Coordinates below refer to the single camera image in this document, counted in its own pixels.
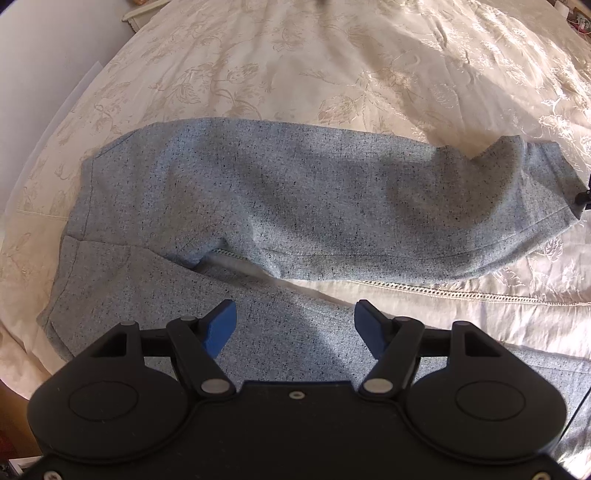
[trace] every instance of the screw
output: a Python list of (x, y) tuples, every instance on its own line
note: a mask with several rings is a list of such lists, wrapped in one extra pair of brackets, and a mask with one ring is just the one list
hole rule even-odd
[(61, 480), (61, 475), (52, 470), (43, 474), (43, 480)]
[(201, 384), (201, 390), (212, 395), (220, 395), (230, 390), (230, 382), (223, 378), (210, 378)]
[(292, 400), (302, 400), (302, 398), (304, 398), (306, 396), (306, 394), (304, 392), (300, 392), (299, 390), (294, 390), (293, 392), (290, 392), (290, 398)]
[(394, 388), (394, 385), (385, 378), (370, 378), (363, 383), (363, 388), (369, 393), (388, 393)]

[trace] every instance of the bedspread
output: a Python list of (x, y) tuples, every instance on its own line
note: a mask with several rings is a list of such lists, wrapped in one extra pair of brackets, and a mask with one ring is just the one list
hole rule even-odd
[[(474, 156), (501, 135), (557, 141), (591, 166), (589, 45), (545, 0), (173, 0), (50, 138), (7, 213), (2, 380), (29, 396), (63, 361), (46, 306), (80, 163), (157, 121), (228, 116), (392, 133)], [(451, 284), (310, 282), (349, 303), (591, 358), (588, 218), (499, 271)]]

